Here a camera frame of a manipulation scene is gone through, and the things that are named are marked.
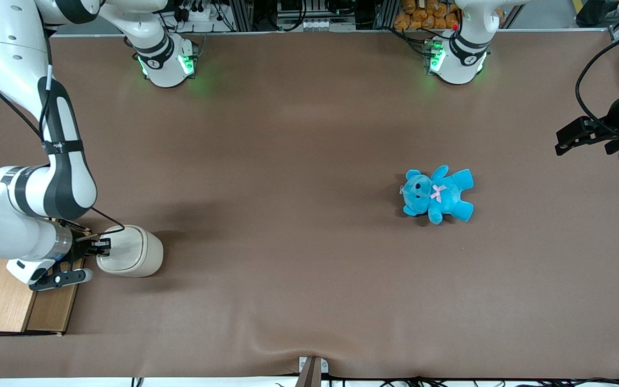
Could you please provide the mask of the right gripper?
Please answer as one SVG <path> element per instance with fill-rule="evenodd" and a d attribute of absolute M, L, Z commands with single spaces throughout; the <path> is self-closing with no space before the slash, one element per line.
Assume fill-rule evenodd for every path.
<path fill-rule="evenodd" d="M 90 269 L 74 269 L 75 262 L 90 255 L 108 257 L 111 239 L 76 241 L 78 233 L 66 230 L 57 235 L 52 249 L 44 257 L 8 261 L 8 271 L 15 279 L 28 286 L 71 286 L 88 282 L 93 277 Z"/>

